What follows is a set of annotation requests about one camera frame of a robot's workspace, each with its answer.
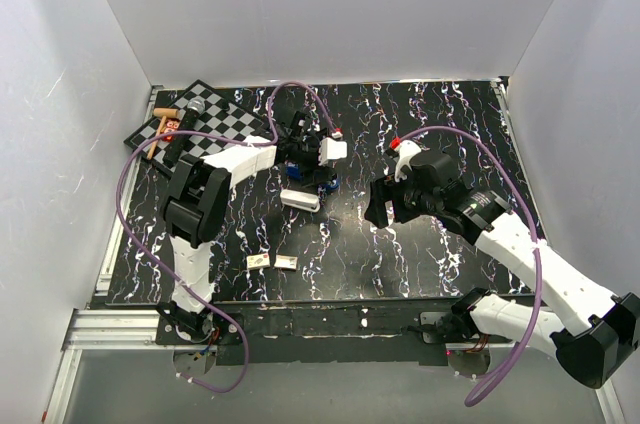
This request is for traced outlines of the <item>blue stapler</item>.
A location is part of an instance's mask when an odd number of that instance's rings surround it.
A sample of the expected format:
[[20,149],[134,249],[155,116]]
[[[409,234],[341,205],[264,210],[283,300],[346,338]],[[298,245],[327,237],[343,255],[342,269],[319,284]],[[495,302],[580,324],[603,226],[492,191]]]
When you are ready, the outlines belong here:
[[314,189],[316,189],[318,186],[315,183],[314,172],[317,169],[332,168],[332,167],[328,167],[328,166],[309,166],[309,167],[310,167],[310,172],[309,172],[309,175],[305,179],[291,179],[291,180],[293,180],[295,183],[297,183],[302,188],[314,188]]

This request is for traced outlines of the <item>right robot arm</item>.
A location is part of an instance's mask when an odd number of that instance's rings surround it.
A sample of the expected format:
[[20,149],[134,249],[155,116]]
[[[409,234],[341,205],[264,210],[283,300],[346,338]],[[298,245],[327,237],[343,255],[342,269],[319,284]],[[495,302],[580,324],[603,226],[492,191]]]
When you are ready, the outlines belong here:
[[556,359],[580,384],[601,388],[639,347],[639,297],[617,295],[579,272],[497,193],[475,189],[452,158],[413,142],[388,150],[393,172],[371,182],[365,218],[376,228],[422,216],[499,261],[535,293],[531,307],[483,288],[457,300],[448,315],[420,326],[444,340],[499,336]]

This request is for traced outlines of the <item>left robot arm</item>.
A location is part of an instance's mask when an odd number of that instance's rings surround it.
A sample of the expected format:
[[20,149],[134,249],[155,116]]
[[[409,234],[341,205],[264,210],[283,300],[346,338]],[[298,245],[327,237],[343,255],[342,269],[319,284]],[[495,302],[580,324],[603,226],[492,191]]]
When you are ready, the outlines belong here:
[[161,205],[178,281],[171,300],[157,310],[180,338],[200,344],[214,332],[205,311],[213,294],[211,244],[222,229],[237,184],[283,164],[294,170],[294,181],[303,187],[337,186],[330,163],[347,157],[343,133],[338,128],[306,130],[304,123],[305,114],[296,112],[289,125],[275,126],[276,138],[251,134],[215,154],[178,160]]

